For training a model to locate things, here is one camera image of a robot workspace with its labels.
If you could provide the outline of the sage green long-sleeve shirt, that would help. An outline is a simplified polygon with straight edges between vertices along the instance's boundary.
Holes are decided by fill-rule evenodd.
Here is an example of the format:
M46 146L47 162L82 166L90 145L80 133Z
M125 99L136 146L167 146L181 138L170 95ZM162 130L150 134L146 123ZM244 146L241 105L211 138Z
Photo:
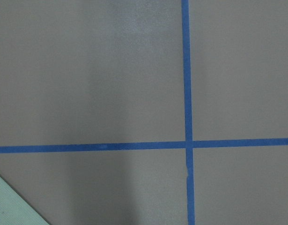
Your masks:
M48 223L0 177L0 225Z

